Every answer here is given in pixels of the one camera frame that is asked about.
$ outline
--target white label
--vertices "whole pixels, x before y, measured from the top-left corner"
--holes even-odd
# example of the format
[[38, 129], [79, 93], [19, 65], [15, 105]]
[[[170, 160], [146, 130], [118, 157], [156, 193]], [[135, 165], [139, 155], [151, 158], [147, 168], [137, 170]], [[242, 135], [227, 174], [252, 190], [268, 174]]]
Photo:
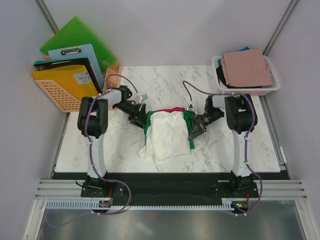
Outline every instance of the white label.
[[73, 74], [74, 78], [78, 82], [78, 84], [88, 84], [91, 82], [91, 77], [87, 70], [80, 73]]

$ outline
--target white cloth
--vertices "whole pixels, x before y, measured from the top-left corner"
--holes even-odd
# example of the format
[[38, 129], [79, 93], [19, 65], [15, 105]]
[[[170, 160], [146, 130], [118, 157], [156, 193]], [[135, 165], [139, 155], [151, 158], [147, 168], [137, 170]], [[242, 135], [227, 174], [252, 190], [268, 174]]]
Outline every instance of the white cloth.
[[139, 151], [142, 158], [154, 157], [161, 161], [190, 154], [189, 133], [183, 112], [155, 112], [150, 121], [145, 146]]

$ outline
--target white basket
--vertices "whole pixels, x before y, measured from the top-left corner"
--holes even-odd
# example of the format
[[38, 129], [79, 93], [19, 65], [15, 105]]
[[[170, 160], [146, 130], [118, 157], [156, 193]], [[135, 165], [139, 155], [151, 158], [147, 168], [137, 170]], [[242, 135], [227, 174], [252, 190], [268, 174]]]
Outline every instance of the white basket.
[[270, 93], [271, 91], [275, 91], [280, 88], [279, 76], [275, 70], [274, 65], [271, 63], [270, 59], [267, 56], [263, 56], [263, 57], [264, 57], [264, 60], [266, 61], [266, 64], [270, 67], [272, 85], [263, 86], [261, 88], [239, 88], [239, 89], [237, 88], [230, 89], [230, 88], [227, 88], [226, 86], [220, 86], [216, 69], [217, 67], [219, 67], [218, 60], [221, 59], [221, 57], [222, 56], [220, 55], [220, 56], [214, 56], [212, 58], [213, 78], [219, 93], [242, 93], [242, 94], [251, 94], [254, 96], [263, 96]]

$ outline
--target gray wall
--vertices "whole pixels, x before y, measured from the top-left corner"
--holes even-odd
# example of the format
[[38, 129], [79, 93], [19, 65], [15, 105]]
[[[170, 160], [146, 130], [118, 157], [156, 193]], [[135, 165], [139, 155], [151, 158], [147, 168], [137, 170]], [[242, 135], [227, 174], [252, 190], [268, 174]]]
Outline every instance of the gray wall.
[[267, 96], [294, 177], [320, 224], [320, 1], [302, 0], [270, 54], [281, 77]]
[[211, 65], [264, 49], [290, 0], [44, 0], [62, 28], [78, 15], [124, 66]]
[[0, 239], [22, 238], [64, 115], [34, 83], [33, 62], [52, 33], [33, 0], [0, 7]]

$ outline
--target marble surface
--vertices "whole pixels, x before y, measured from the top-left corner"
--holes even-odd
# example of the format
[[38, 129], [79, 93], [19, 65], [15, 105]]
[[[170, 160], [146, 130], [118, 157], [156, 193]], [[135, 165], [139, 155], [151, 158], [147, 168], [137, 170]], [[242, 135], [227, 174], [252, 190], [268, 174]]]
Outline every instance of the marble surface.
[[[216, 93], [212, 66], [128, 66], [122, 74], [129, 78], [140, 93], [147, 93], [146, 110], [186, 107], [190, 100], [182, 85], [187, 80], [206, 92]], [[197, 113], [202, 114], [206, 95], [189, 88]], [[251, 143], [251, 167], [257, 172], [279, 172], [279, 164], [266, 124], [259, 97], [252, 97], [258, 116]], [[85, 139], [77, 128], [78, 113], [70, 114], [56, 172], [86, 172], [88, 153]], [[234, 143], [226, 118], [207, 127], [207, 132], [194, 140], [190, 155], [165, 161], [142, 159], [138, 151], [145, 145], [141, 128], [128, 124], [128, 115], [120, 110], [109, 111], [108, 130], [104, 137], [104, 161], [109, 172], [230, 172], [234, 159]]]

